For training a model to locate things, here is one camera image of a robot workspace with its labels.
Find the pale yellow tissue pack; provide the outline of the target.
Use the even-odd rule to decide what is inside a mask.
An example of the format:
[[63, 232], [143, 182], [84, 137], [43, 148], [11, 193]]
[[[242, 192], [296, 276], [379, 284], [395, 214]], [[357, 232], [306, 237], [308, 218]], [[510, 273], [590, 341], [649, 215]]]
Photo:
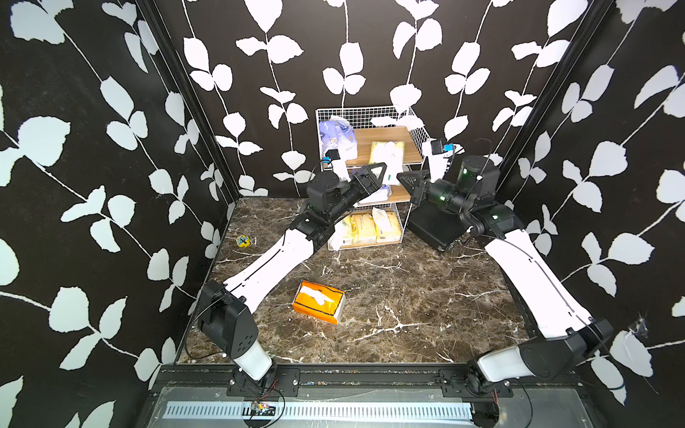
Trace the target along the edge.
[[384, 185], [399, 185], [397, 175], [404, 165], [405, 143], [402, 141], [374, 142], [371, 146], [369, 162], [386, 164], [383, 177]]

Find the purple tissue pack top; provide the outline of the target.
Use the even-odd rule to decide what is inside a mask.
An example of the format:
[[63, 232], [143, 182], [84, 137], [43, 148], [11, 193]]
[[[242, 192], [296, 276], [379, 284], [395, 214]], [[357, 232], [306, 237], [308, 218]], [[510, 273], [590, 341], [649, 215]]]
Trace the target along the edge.
[[343, 161], [355, 160], [358, 157], [358, 142], [351, 123], [340, 116], [333, 115], [328, 121], [319, 123], [319, 144], [325, 155], [337, 150]]

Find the orange tissue box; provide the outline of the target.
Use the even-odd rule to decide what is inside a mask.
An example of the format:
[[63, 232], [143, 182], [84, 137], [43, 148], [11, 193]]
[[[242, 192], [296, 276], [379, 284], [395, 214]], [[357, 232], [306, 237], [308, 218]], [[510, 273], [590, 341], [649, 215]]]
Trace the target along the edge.
[[339, 325], [346, 301], [345, 292], [334, 287], [302, 281], [293, 301], [296, 312]]

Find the purple white tissue pack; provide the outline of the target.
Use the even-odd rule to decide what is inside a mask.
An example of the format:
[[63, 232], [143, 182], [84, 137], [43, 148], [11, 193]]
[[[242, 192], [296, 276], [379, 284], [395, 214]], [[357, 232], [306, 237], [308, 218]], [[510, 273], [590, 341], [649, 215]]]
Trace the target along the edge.
[[385, 203], [391, 195], [392, 187], [390, 187], [390, 185], [382, 185], [379, 190], [356, 203], [356, 206], [360, 207], [370, 204]]

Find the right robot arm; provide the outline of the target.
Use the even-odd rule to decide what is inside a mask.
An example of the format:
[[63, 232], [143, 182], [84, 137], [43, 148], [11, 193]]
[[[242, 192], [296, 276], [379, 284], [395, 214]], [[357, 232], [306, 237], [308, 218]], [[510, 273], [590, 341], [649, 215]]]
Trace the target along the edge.
[[417, 208], [412, 232], [433, 247], [456, 230], [483, 245], [533, 315], [537, 335], [468, 363], [466, 381], [475, 393], [494, 383], [534, 376], [553, 380], [604, 347], [614, 333], [606, 319], [592, 317], [551, 271], [512, 209], [496, 202], [499, 169], [469, 155], [456, 182], [432, 180], [425, 170], [402, 172], [398, 181]]

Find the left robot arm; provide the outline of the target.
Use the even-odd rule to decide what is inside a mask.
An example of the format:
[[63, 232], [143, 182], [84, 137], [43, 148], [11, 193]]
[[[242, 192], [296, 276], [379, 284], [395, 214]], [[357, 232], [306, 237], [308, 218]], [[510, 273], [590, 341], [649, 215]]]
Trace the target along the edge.
[[386, 170], [383, 162], [365, 165], [347, 181], [331, 170], [317, 174], [308, 183], [306, 207], [269, 250], [223, 283], [203, 286], [194, 323], [251, 381], [269, 386], [276, 376], [276, 364], [258, 341], [253, 313], [281, 280], [326, 244], [344, 214], [382, 187]]

